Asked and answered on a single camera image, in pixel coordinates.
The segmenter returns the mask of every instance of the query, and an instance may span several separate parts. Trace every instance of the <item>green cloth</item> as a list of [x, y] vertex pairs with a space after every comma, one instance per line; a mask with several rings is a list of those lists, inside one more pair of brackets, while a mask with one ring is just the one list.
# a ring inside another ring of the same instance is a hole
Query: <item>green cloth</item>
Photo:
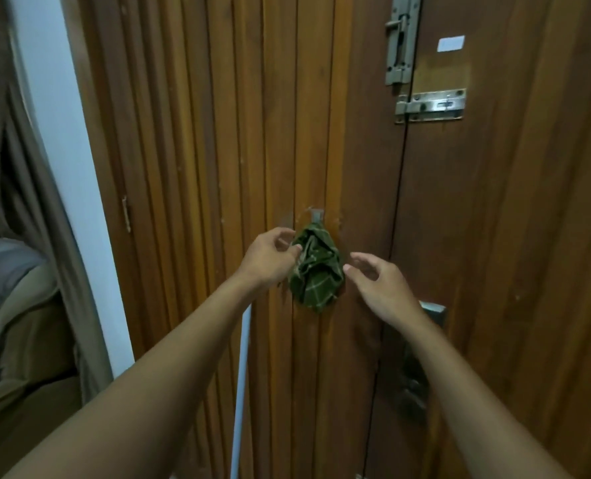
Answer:
[[344, 272], [338, 248], [322, 224], [310, 224], [291, 245], [302, 245], [302, 253], [291, 277], [291, 293], [300, 304], [321, 312], [338, 297]]

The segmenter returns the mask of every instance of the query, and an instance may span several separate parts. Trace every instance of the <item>hand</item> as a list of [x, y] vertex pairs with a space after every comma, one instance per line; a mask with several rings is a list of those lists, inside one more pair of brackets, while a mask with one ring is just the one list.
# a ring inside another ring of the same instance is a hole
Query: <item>hand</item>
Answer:
[[238, 272], [257, 283], [260, 289], [268, 289], [284, 280], [297, 263], [301, 245], [289, 246], [295, 231], [277, 227], [259, 234], [244, 255]]
[[381, 319], [399, 330], [405, 320], [422, 315], [419, 301], [395, 264], [370, 253], [351, 252], [351, 257], [356, 262], [369, 265], [378, 274], [376, 280], [371, 280], [360, 269], [344, 265], [345, 274], [355, 283], [364, 302]]

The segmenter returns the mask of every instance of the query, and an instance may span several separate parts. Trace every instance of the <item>white label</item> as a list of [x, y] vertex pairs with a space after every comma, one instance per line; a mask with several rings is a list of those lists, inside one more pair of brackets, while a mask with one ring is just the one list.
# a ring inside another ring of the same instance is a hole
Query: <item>white label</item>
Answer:
[[464, 35], [459, 37], [440, 38], [437, 44], [437, 52], [451, 52], [453, 50], [461, 50], [464, 47]]

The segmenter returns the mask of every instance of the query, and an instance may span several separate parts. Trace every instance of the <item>curtain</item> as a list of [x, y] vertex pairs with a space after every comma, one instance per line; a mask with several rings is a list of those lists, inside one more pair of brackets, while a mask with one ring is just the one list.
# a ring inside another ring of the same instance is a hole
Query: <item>curtain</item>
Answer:
[[83, 402], [112, 380], [107, 348], [83, 262], [42, 145], [30, 124], [14, 71], [0, 0], [0, 236], [49, 260], [76, 340]]

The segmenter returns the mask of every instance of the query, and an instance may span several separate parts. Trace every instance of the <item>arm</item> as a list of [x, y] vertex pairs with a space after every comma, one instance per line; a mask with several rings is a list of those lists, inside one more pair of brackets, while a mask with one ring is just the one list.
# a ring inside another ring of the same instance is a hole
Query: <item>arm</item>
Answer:
[[413, 347], [439, 398], [468, 471], [475, 479], [568, 479], [422, 311], [399, 269], [379, 257], [352, 253], [378, 273], [373, 281], [345, 266], [371, 310]]
[[299, 247], [289, 229], [260, 235], [202, 306], [8, 474], [29, 478], [168, 478], [231, 332], [262, 290], [283, 280]]

